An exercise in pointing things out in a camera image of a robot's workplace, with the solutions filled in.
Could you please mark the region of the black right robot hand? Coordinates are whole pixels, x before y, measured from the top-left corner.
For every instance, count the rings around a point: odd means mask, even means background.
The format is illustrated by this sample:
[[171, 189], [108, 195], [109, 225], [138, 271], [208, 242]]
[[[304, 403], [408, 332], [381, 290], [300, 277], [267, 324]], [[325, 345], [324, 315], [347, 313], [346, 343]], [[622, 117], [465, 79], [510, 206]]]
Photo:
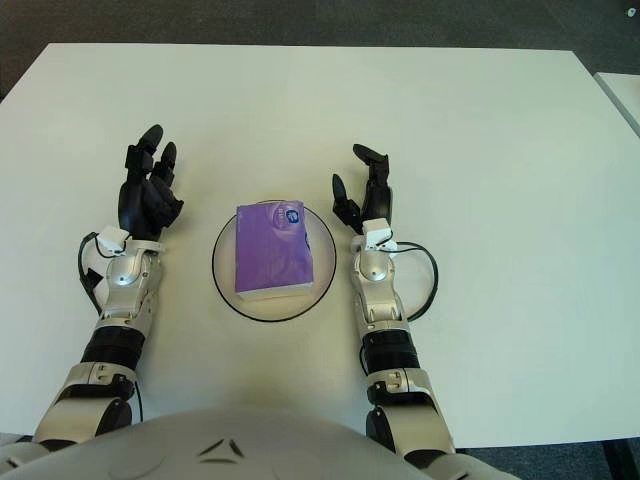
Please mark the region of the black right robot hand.
[[352, 150], [356, 157], [368, 167], [363, 204], [359, 206], [350, 199], [340, 176], [333, 174], [332, 211], [344, 225], [361, 235], [365, 221], [385, 218], [388, 224], [391, 224], [393, 193], [388, 183], [389, 157], [362, 144], [354, 144]]

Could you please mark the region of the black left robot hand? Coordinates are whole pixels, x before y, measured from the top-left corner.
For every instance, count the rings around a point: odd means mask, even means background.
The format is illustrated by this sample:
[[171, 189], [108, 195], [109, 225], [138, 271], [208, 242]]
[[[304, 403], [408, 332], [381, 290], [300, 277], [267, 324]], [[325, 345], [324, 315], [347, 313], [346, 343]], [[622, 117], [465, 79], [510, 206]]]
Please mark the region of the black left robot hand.
[[118, 221], [120, 228], [135, 240], [158, 241], [184, 205], [172, 191], [176, 145], [167, 143], [160, 159], [154, 159], [162, 137], [163, 128], [155, 124], [127, 148], [127, 174], [119, 191]]

